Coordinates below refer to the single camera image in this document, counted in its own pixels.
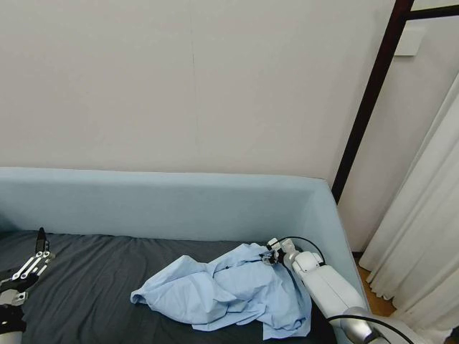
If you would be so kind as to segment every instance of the light blue shirt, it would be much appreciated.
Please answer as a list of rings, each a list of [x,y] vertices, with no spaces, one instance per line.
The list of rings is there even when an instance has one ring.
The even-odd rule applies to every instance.
[[[263,340],[305,337],[311,329],[311,299],[283,265],[260,261],[266,251],[242,244],[208,264],[182,256],[132,292],[131,302],[145,303],[196,330],[258,320]]]

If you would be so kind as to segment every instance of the wall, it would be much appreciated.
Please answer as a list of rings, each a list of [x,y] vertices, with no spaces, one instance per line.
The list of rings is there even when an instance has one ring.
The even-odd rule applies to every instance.
[[[414,9],[450,4],[416,1]],[[363,250],[377,230],[459,72],[459,18],[409,25],[426,30],[420,50],[392,61],[339,203],[354,251]]]
[[[392,3],[5,0],[0,166],[332,182]]]

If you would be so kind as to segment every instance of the dark gray mattress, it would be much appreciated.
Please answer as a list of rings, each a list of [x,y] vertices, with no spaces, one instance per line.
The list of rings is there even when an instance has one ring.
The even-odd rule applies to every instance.
[[[0,271],[34,253],[37,233],[0,233]],[[27,343],[335,343],[330,325],[313,309],[307,338],[262,340],[252,322],[210,333],[195,331],[133,305],[129,297],[150,276],[183,254],[208,262],[239,242],[193,242],[127,236],[48,234],[57,255],[24,304]]]

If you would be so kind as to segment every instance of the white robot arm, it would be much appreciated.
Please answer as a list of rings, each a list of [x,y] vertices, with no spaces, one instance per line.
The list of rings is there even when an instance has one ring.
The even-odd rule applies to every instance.
[[[22,333],[26,330],[21,306],[27,300],[27,290],[54,258],[44,229],[40,228],[35,254],[22,267],[0,272],[0,344],[21,344]]]
[[[273,249],[269,263],[281,262],[297,274],[325,318],[341,328],[352,343],[424,343],[403,323],[397,328],[391,325],[393,319],[381,321],[367,311],[364,298],[332,266],[326,265],[321,255],[299,252],[291,239],[274,238],[267,246]]]

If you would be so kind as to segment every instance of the white curtain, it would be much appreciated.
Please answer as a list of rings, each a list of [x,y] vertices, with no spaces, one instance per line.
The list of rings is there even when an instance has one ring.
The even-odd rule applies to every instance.
[[[459,326],[459,76],[359,264],[427,342]]]

